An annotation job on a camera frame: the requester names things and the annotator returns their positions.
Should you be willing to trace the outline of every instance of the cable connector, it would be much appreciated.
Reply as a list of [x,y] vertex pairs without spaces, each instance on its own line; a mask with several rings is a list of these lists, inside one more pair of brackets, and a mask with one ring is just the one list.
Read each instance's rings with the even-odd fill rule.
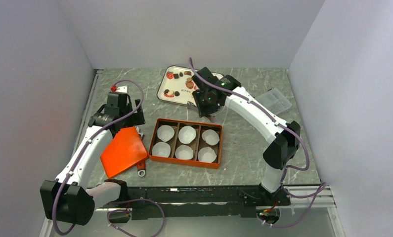
[[247,104],[250,104],[250,103],[253,101],[253,97],[250,96],[250,95],[248,95],[247,98],[249,98],[249,99],[247,100]]

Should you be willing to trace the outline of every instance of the orange tray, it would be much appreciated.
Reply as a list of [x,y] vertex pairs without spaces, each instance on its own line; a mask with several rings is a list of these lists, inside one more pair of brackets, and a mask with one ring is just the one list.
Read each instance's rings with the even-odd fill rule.
[[[170,156],[168,158],[167,157],[157,157],[157,156],[151,155],[154,144],[161,142],[161,140],[157,137],[157,129],[162,125],[171,126],[175,130],[174,137],[172,139],[170,139],[170,141],[167,142],[167,144],[170,145],[170,149],[171,149]],[[184,126],[192,126],[196,130],[196,138],[190,144],[186,144],[186,145],[190,146],[193,150],[193,158],[191,160],[182,160],[182,159],[175,158],[176,148],[179,147],[180,145],[183,145],[183,143],[181,143],[178,139],[178,134],[179,134],[180,129]],[[214,130],[219,135],[219,142],[214,146],[208,145],[201,137],[202,133],[208,129]],[[198,152],[199,152],[199,150],[201,150],[204,147],[211,147],[215,151],[217,158],[214,160],[214,162],[207,163],[207,162],[202,162],[202,161],[198,160]],[[151,145],[150,145],[148,156],[153,161],[218,169],[219,164],[221,162],[221,147],[222,147],[222,126],[221,125],[211,124],[211,123],[202,123],[202,122],[189,122],[189,121],[182,121],[182,120],[173,120],[173,119],[167,119],[167,118],[159,118],[159,119],[157,119],[157,123],[154,128],[153,138],[151,140]]]

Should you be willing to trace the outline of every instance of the white wall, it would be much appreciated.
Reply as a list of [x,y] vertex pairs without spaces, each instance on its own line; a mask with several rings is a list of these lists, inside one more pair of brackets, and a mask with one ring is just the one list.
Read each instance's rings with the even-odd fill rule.
[[393,0],[327,0],[289,76],[347,236],[393,237]]
[[55,0],[0,0],[0,237],[39,235],[39,188],[71,156],[92,79]]
[[94,68],[287,68],[324,0],[58,2]]

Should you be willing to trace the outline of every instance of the orange plastic board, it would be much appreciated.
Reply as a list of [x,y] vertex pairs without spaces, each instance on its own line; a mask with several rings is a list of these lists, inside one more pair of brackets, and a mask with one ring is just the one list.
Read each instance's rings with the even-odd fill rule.
[[148,157],[135,127],[121,129],[100,156],[108,178],[124,172]]

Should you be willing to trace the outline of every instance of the food item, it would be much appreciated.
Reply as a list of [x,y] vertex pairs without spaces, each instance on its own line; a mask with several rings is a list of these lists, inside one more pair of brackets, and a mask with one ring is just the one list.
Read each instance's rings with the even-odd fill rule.
[[167,73],[166,73],[166,77],[167,77],[168,79],[173,79],[173,77],[174,77],[173,72],[167,72]]
[[185,85],[186,85],[187,88],[192,89],[193,86],[194,86],[192,78],[187,78]]
[[164,90],[163,93],[164,93],[165,97],[174,97],[175,96],[175,91],[174,90],[166,89],[166,90]]
[[186,82],[186,87],[189,89],[193,88],[193,83],[192,82]]

